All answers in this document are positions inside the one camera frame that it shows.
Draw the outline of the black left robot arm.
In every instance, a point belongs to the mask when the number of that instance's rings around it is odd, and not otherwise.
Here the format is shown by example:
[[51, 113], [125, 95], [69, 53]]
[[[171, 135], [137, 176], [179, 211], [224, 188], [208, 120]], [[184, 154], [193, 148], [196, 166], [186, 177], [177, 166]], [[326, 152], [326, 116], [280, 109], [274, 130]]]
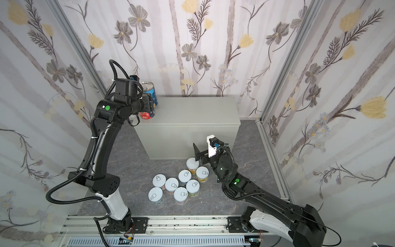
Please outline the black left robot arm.
[[[113, 83], [104, 99], [98, 103], [91, 119], [92, 134], [83, 161], [76, 172], [69, 173], [65, 182], [47, 192], [46, 200], [58, 205], [97, 200], [105, 207], [106, 215], [95, 218], [95, 222], [108, 221], [99, 232], [118, 234], [127, 233], [135, 223], [131, 210], [125, 205], [119, 192], [120, 177], [107, 172], [108, 160], [124, 122], [130, 122], [130, 116], [137, 116], [140, 112], [153, 112], [154, 100], [144, 92], [138, 76], [128, 75], [115, 60], [109, 60], [109, 64], [114, 74]], [[88, 188], [94, 195], [69, 201], [52, 197], [54, 192], [72, 182]]]

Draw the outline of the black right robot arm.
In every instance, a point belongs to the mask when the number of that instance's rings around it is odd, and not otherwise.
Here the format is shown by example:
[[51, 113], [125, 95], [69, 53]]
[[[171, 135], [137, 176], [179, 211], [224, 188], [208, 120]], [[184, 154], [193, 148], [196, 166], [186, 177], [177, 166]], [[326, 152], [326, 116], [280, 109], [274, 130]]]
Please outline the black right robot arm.
[[210, 164], [229, 199], [252, 204], [245, 211], [245, 226], [273, 233], [295, 247], [325, 246], [324, 239], [331, 228], [324, 225], [316, 208], [285, 201], [240, 174], [229, 147], [219, 140], [208, 144], [206, 151], [200, 151], [197, 146], [193, 148], [195, 159]]

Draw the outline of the dark red label can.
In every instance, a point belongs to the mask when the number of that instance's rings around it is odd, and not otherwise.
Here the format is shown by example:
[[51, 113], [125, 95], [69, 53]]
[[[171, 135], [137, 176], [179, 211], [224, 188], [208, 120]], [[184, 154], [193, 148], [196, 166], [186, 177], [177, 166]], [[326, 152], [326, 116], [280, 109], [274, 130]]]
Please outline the dark red label can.
[[154, 113], [150, 113], [149, 106], [143, 106], [139, 115], [142, 119], [151, 119], [155, 115], [155, 110]]

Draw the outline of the blue label soup can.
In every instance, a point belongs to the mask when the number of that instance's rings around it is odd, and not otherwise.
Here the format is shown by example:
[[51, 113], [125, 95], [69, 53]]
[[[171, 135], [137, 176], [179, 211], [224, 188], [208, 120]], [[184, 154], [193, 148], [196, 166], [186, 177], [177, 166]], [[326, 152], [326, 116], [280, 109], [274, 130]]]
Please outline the blue label soup can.
[[154, 83], [152, 83], [150, 81], [143, 81], [142, 86], [143, 86], [144, 92], [151, 95], [151, 97], [153, 98], [153, 106], [156, 107], [158, 105], [158, 101], [157, 101]]

